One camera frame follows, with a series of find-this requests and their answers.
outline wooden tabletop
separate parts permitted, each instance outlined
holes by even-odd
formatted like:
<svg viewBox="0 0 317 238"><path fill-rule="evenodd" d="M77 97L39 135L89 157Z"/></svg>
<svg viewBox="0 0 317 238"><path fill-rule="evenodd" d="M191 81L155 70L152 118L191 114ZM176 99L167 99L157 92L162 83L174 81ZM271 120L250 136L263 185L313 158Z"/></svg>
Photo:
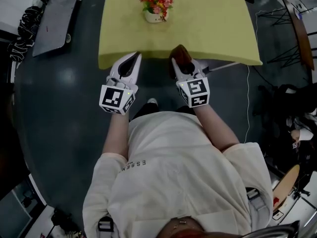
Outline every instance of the wooden tabletop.
<svg viewBox="0 0 317 238"><path fill-rule="evenodd" d="M168 58L179 44L194 59L261 65L244 0L174 0L166 23L148 23L139 0L106 0L100 31L99 68L140 51L143 58Z"/></svg>
<svg viewBox="0 0 317 238"><path fill-rule="evenodd" d="M299 165L293 166L273 190L273 211L279 208L291 192L299 174Z"/></svg>
<svg viewBox="0 0 317 238"><path fill-rule="evenodd" d="M304 23L302 20L297 18L294 12L295 7L288 0L283 0L283 2L292 21L301 56L301 62L306 65L307 68L314 70L313 53Z"/></svg>

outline cart wheel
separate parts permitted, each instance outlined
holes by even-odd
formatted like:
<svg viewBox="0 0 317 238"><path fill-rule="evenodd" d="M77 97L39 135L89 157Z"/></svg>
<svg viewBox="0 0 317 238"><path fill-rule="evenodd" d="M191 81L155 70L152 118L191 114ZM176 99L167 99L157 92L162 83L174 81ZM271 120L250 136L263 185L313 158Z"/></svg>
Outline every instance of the cart wheel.
<svg viewBox="0 0 317 238"><path fill-rule="evenodd" d="M67 34L66 35L66 43L70 43L70 41L71 41L71 36L70 36L70 34Z"/></svg>

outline potted plant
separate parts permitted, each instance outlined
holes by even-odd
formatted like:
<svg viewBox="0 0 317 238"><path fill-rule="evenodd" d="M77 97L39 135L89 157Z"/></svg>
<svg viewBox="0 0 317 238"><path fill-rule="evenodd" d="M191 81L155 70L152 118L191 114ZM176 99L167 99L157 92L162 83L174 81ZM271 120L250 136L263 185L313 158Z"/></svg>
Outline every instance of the potted plant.
<svg viewBox="0 0 317 238"><path fill-rule="evenodd" d="M144 4L144 16L150 23L166 22L173 0L140 0Z"/></svg>

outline white marker cube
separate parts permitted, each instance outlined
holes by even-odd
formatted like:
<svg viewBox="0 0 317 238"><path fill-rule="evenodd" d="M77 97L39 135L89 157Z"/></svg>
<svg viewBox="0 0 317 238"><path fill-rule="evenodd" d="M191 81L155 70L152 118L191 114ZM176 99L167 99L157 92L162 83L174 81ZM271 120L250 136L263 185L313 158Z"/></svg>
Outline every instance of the white marker cube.
<svg viewBox="0 0 317 238"><path fill-rule="evenodd" d="M189 81L177 81L179 94L190 108L206 105L209 103L210 90L206 77Z"/></svg>
<svg viewBox="0 0 317 238"><path fill-rule="evenodd" d="M135 100L133 90L115 86L103 85L99 99L99 106L106 112L124 115Z"/></svg>

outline black pants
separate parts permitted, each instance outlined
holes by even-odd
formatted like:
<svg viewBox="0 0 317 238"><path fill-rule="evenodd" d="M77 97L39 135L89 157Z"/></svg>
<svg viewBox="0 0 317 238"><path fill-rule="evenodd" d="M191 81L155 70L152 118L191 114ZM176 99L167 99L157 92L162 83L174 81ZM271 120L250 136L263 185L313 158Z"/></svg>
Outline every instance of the black pants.
<svg viewBox="0 0 317 238"><path fill-rule="evenodd" d="M146 103L145 105L143 105L143 107L141 107L141 109L137 112L137 114L133 117L132 120L156 112L159 112L159 107L155 103ZM188 106L182 106L179 109L177 109L176 112L195 115L194 110L192 108L189 108Z"/></svg>

